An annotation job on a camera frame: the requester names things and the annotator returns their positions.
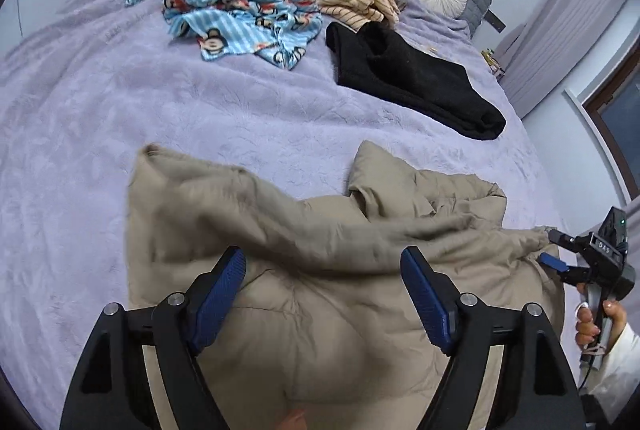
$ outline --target window sill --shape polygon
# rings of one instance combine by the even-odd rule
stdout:
[[[618,187],[620,188],[620,191],[622,192],[622,196],[625,200],[625,203],[626,204],[631,203],[631,195],[629,194],[629,190],[626,188],[625,180],[622,178],[622,173],[618,168],[618,164],[616,163],[616,160],[613,159],[613,154],[609,150],[609,147],[607,147],[607,144],[605,143],[604,138],[600,134],[600,131],[596,127],[595,123],[593,123],[593,120],[591,120],[591,117],[587,113],[586,109],[582,106],[582,103],[580,102],[578,97],[575,94],[573,94],[569,89],[564,89],[563,92],[572,101],[575,108],[578,110],[578,112],[582,116],[582,119],[589,126],[591,133],[593,133],[593,136],[596,138],[600,150],[604,154],[607,160],[607,163],[609,163],[609,166],[612,169],[613,174],[616,176],[616,181],[617,181]]]

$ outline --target blue gripper pad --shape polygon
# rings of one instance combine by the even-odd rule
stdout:
[[[222,272],[220,272],[210,291],[206,294],[195,316],[190,320],[189,328],[191,331],[187,340],[196,356],[205,347],[210,346],[218,336],[222,322],[229,309],[231,309],[236,293],[238,293],[242,280],[244,280],[246,271],[244,253],[239,248],[234,248],[231,251],[234,252],[233,255],[222,269]],[[217,268],[218,266],[211,273],[215,274]]]
[[[450,356],[454,341],[450,333],[446,309],[409,248],[406,248],[400,256],[400,275],[429,341]]]
[[[550,267],[551,269],[555,269],[560,273],[569,271],[569,266],[567,266],[564,261],[561,261],[557,257],[554,257],[553,255],[550,255],[546,252],[540,253],[538,262],[540,264],[543,264],[544,266]]]

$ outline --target fuzzy lavender bedspread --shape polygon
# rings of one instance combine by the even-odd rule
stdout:
[[[101,307],[127,302],[127,182],[151,141],[245,166],[306,198],[343,193],[370,139],[417,168],[497,182],[506,227],[561,225],[534,148],[466,22],[409,0],[398,31],[466,67],[507,120],[495,141],[337,86],[324,33],[291,72],[253,55],[204,62],[193,40],[168,35],[160,0],[124,1],[72,0],[0,61],[0,364],[44,430],[58,426]]]

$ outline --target brown window frame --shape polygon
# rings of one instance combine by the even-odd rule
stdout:
[[[597,90],[597,92],[587,100],[584,104],[584,108],[588,115],[593,120],[593,123],[600,131],[607,147],[613,155],[622,179],[625,181],[626,188],[629,190],[629,195],[632,199],[635,199],[640,195],[639,186],[640,183],[636,183],[633,173],[629,164],[626,162],[626,158],[620,149],[620,146],[616,143],[613,134],[609,131],[607,124],[602,120],[598,109],[603,105],[608,104],[616,96],[616,92],[625,84],[633,71],[640,65],[640,41],[636,42],[635,46],[630,50],[622,64],[614,71],[614,73],[607,78],[605,83]]]

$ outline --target white sleeve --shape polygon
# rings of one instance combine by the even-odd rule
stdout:
[[[640,338],[629,324],[587,379],[587,394],[596,397],[609,422],[615,421],[640,383]]]

